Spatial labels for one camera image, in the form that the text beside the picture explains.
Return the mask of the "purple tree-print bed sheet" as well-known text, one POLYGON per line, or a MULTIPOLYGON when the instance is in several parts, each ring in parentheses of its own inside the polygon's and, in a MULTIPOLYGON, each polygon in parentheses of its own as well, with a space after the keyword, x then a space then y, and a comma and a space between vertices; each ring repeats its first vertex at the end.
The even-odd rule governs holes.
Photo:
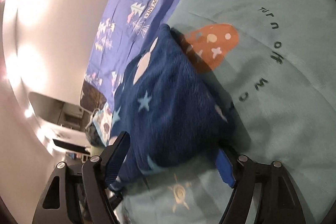
POLYGON ((108 0, 98 25, 84 81, 113 106, 127 64, 139 54, 179 0, 108 0))

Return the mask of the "navy fleece star-print garment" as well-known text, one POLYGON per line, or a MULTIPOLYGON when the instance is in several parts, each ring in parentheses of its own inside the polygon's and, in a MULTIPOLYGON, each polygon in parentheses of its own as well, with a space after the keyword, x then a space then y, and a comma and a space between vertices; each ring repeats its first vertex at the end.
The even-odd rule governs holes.
POLYGON ((114 95, 111 136, 127 132, 130 148, 119 170, 108 165, 112 190, 226 144, 232 119, 192 66, 168 25, 126 67, 114 95))

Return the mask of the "light blue printed blanket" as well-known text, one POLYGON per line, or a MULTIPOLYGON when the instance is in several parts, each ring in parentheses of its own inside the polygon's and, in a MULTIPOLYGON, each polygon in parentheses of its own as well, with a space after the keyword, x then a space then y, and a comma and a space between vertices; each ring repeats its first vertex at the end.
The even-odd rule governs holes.
MULTIPOLYGON (((222 146, 281 162, 306 223, 335 223, 335 0, 180 0, 164 24, 232 119, 222 146)), ((220 223, 219 148, 119 189, 121 223, 220 223)))

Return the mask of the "dark wooden headboard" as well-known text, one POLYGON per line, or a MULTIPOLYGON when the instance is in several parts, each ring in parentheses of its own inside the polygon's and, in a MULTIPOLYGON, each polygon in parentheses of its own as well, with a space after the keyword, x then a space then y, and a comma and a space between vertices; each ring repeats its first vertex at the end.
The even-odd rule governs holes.
POLYGON ((105 96, 90 83, 83 81, 79 105, 88 112, 102 109, 106 103, 105 96))

